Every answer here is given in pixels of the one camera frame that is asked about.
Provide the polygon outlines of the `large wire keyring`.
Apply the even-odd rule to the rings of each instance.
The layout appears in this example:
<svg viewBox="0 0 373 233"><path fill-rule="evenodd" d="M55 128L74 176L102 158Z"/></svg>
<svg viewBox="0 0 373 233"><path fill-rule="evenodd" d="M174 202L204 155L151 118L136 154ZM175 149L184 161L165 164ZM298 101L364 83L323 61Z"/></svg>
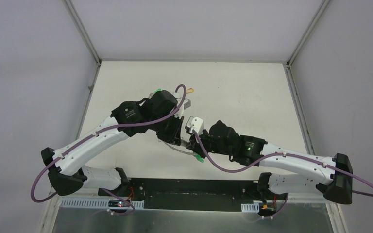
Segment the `large wire keyring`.
<svg viewBox="0 0 373 233"><path fill-rule="evenodd" d="M166 142L164 142L164 144L165 144L167 147L169 147L171 150L174 150L174 151L176 151L176 152L179 152L179 153L182 153L182 154L185 154L185 155L194 156L194 157L196 156L196 153L194 153L194 152L187 152L187 151L181 150L181 149L179 149L179 148L174 147L174 145L169 144L169 143L166 143ZM181 141L181 144L179 145L179 147L187 148L187 145L188 145L188 142L182 140L182 141Z"/></svg>

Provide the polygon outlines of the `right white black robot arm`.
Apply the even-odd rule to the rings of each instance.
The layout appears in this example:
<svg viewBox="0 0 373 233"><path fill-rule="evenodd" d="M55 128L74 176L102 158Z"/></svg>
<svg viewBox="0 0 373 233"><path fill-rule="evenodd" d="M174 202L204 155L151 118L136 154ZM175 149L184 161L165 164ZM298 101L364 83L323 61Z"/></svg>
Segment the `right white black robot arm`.
<svg viewBox="0 0 373 233"><path fill-rule="evenodd" d="M299 153L261 138L240 135L220 120L206 130L201 118L191 117L185 129L190 135L186 148L203 159L210 153L220 154L244 169L261 166L290 172L261 173L256 192L263 199L274 194L310 193L338 204L352 203L353 169L345 154L324 157Z"/></svg>

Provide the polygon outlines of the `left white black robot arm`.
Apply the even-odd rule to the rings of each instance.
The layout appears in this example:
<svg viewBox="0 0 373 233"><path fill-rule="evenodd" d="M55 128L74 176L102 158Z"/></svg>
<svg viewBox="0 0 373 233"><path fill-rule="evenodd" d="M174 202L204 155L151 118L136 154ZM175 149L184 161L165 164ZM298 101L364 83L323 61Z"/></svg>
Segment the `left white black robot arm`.
<svg viewBox="0 0 373 233"><path fill-rule="evenodd" d="M85 136L60 149L43 149L41 156L55 192L67 196L81 188L97 188L101 195L110 191L124 196L129 181L122 168L99 169L86 163L107 148L148 130L163 142L180 145L185 99L186 93L161 90L140 101L125 101Z"/></svg>

